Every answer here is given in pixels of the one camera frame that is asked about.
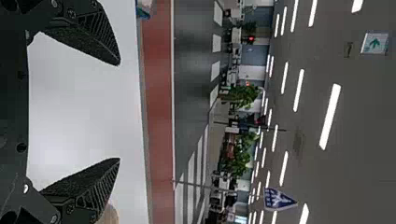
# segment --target green arrow sign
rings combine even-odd
[[[370,47],[373,46],[373,49],[375,49],[376,46],[380,46],[381,44],[379,43],[378,39],[374,39],[372,42],[370,42]]]

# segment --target white lane marking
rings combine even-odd
[[[198,141],[198,146],[197,146],[197,184],[201,185],[202,184],[202,179],[201,179],[201,174],[202,174],[202,136]],[[197,188],[196,191],[196,205],[198,206],[199,199],[201,198],[201,188]]]
[[[213,21],[215,21],[219,26],[222,26],[222,16],[223,11],[219,4],[215,1],[215,14],[213,15]]]
[[[285,179],[286,168],[288,167],[289,152],[285,151],[285,156],[283,157],[282,171],[280,172],[279,186],[283,186],[283,181]]]
[[[267,147],[265,147],[264,150],[262,151],[262,168],[264,168],[266,154],[267,154]]]
[[[268,128],[267,128],[267,132],[269,132],[270,131],[270,126],[271,126],[271,119],[272,119],[272,108],[270,109],[270,112],[268,112],[268,122],[267,122],[267,126],[268,126]]]
[[[315,15],[317,14],[317,6],[318,6],[318,0],[312,0],[311,14],[309,15],[309,22],[308,22],[309,27],[312,27],[314,25]]]
[[[274,32],[274,38],[277,37],[277,30],[279,28],[279,13],[276,14],[276,25],[275,25],[275,32]]]
[[[265,66],[266,66],[266,67],[265,67],[265,72],[266,72],[266,73],[268,73],[269,68],[270,68],[270,60],[271,60],[271,55],[268,54],[268,56],[267,56],[267,65],[265,65]]]
[[[354,0],[352,5],[352,13],[358,12],[363,6],[364,0]]]
[[[268,98],[265,99],[264,115],[267,115],[267,108],[268,108]]]
[[[210,108],[212,108],[213,104],[216,102],[218,95],[219,95],[219,85],[217,85],[215,89],[213,89],[213,91],[210,92]]]
[[[205,127],[205,132],[204,132],[204,167],[203,167],[203,169],[202,169],[202,172],[203,172],[203,177],[204,177],[204,179],[203,179],[203,184],[206,182],[206,162],[207,162],[207,146],[208,146],[208,142],[207,142],[207,139],[208,139],[208,129],[209,129],[209,125],[206,125],[206,127]]]
[[[213,35],[212,49],[213,52],[221,51],[221,36]]]
[[[179,181],[184,181],[184,174],[181,175]],[[183,224],[183,196],[184,196],[184,185],[177,184],[175,192],[175,223]]]
[[[288,72],[289,72],[289,62],[285,62],[285,69],[283,70],[282,86],[280,88],[281,95],[285,93],[286,79],[288,78]]]
[[[254,173],[254,177],[257,177],[257,175],[259,174],[259,167],[260,167],[260,162],[257,161],[256,162],[256,172]]]
[[[294,0],[293,17],[291,18],[291,27],[290,27],[290,31],[292,33],[294,32],[294,27],[296,25],[296,20],[297,20],[298,2],[299,0]]]
[[[271,179],[271,172],[268,171],[267,173],[267,179],[265,181],[265,188],[268,189],[268,187],[270,187],[270,179]]]
[[[270,77],[272,77],[272,72],[274,69],[274,56],[271,57],[271,67],[270,67]]]
[[[262,190],[262,182],[259,182],[259,185],[257,187],[257,196],[256,196],[256,200],[258,201],[260,199],[260,192]]]
[[[260,137],[260,148],[262,148],[262,139],[264,138],[264,133],[262,132],[262,135]]]
[[[288,7],[283,8],[282,26],[280,27],[280,35],[285,33],[286,16],[288,15]]]
[[[293,105],[294,112],[297,112],[298,104],[300,103],[300,95],[301,95],[301,87],[303,86],[303,79],[304,79],[304,69],[301,69],[297,82],[296,95],[294,97],[294,105]]]
[[[330,130],[332,128],[332,120],[334,119],[335,109],[337,108],[338,98],[341,93],[341,86],[338,84],[332,85],[332,94],[330,95],[329,105],[327,107],[326,117],[323,123],[322,133],[320,135],[319,145],[325,150],[329,140]]]
[[[275,211],[273,213],[273,220],[272,220],[271,224],[276,224],[276,217],[277,217],[277,211]]]
[[[212,64],[212,72],[211,72],[211,77],[210,81],[213,81],[218,77],[220,74],[220,61],[213,63]]]
[[[301,217],[300,217],[300,224],[306,224],[308,217],[309,217],[309,208],[308,205],[305,203],[303,207],[303,212],[301,213]]]
[[[262,224],[263,221],[264,221],[264,210],[262,210],[262,212],[260,213],[259,224]]]
[[[194,183],[194,167],[195,167],[195,152],[192,153],[189,160],[189,183]],[[188,206],[187,206],[187,223],[191,224],[194,213],[194,186],[187,186],[188,188]]]
[[[256,150],[254,151],[254,161],[257,160],[257,150],[258,150],[258,146],[256,146]]]
[[[273,145],[272,145],[273,152],[275,152],[275,147],[276,147],[277,129],[278,129],[278,125],[275,125],[274,139],[273,139]]]

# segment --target crosswalk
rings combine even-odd
[[[191,154],[188,166],[184,169],[179,182],[189,182],[196,185],[204,185],[207,168],[208,128],[203,132],[197,143],[196,150]],[[175,190],[175,221],[176,224],[201,223],[205,211],[205,191],[200,187],[178,183]],[[187,213],[184,205],[187,202]]]

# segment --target pole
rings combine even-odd
[[[236,193],[237,190],[232,190],[232,189],[221,189],[221,188],[216,188],[214,186],[208,186],[208,185],[200,185],[200,184],[195,184],[195,183],[190,183],[187,181],[177,181],[177,180],[172,180],[172,183],[177,183],[177,184],[182,184],[182,185],[188,185],[188,186],[193,186],[193,187],[199,187],[199,188],[204,188],[204,189],[210,189],[210,190],[218,190],[221,192],[228,192],[228,193]],[[257,195],[257,194],[248,194],[249,196],[253,197],[259,197],[259,198],[264,198],[264,195]]]
[[[229,125],[229,123],[228,122],[221,122],[221,121],[214,121],[214,123],[216,123],[216,124],[223,124],[223,125],[226,125],[226,126],[228,126]],[[268,126],[266,126],[266,125],[252,125],[252,124],[247,124],[247,126],[248,127],[251,127],[251,128],[259,128],[259,127],[262,127],[263,129],[268,129],[268,130],[271,130],[271,131],[273,131],[274,129],[275,129],[275,127],[268,127]],[[287,132],[288,130],[286,130],[286,129],[277,129],[279,132]]]

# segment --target traffic sign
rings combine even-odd
[[[298,205],[297,201],[277,189],[264,188],[264,209],[270,212],[283,211]]]
[[[388,51],[389,34],[366,33],[361,53],[363,54],[385,54]]]

